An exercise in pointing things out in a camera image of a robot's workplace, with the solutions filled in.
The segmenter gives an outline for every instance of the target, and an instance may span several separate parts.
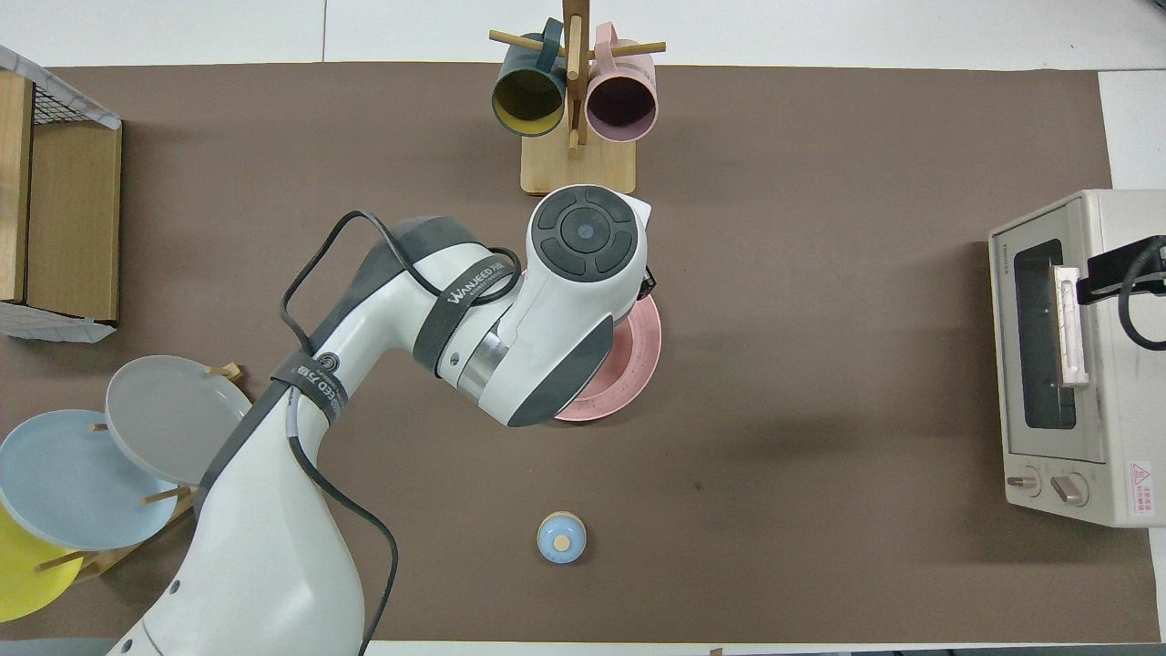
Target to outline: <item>brown table mat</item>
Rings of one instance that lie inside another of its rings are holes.
[[[489,64],[70,69],[126,119],[121,327],[0,340],[0,435],[100,409],[148,354],[244,364],[295,341],[278,299],[346,210],[448,213],[518,248],[534,200]],[[403,354],[323,471],[382,516],[381,639],[1157,641],[1145,531],[1009,506],[989,228],[1108,186],[1090,72],[661,68],[641,141],[663,354],[589,426],[497,426]],[[294,311],[314,324],[373,242],[352,230]],[[534,532],[578,514],[557,567]],[[373,607],[380,538],[343,512]],[[0,637],[120,635],[190,523]],[[224,597],[230,591],[223,591]]]

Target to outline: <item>mug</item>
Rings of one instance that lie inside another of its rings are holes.
[[[567,98],[567,61],[559,56],[563,23],[547,19],[542,34],[525,34],[542,41],[542,50],[511,45],[491,94],[494,117],[503,127],[521,136],[546,134],[563,119]]]
[[[585,107],[591,131],[609,141],[635,141],[655,125],[656,86],[652,55],[612,57],[611,49],[634,45],[605,22],[595,30],[595,65]]]

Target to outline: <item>mug handle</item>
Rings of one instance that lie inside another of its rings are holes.
[[[539,51],[539,61],[535,66],[539,70],[550,72],[559,57],[560,40],[563,37],[563,23],[555,19],[547,19],[546,27],[542,28],[542,50]]]
[[[616,72],[616,58],[611,56],[611,44],[616,38],[616,26],[611,21],[595,28],[595,63],[602,75]]]

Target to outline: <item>black strap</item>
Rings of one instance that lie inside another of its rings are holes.
[[[413,360],[437,376],[437,364],[449,345],[457,326],[470,311],[470,305],[486,289],[506,275],[514,273],[514,267],[506,259],[493,254],[478,260],[454,278],[434,301],[433,309],[421,324],[417,340],[413,345]]]
[[[329,425],[336,422],[349,404],[349,394],[339,380],[303,352],[289,355],[272,374],[272,380],[303,393],[324,414]]]

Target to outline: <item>light blue plate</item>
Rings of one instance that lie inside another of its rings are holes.
[[[0,444],[0,502],[34,536],[82,551],[136,544],[166,525],[175,498],[142,506],[173,489],[134,466],[106,431],[105,415],[56,410],[28,419]]]

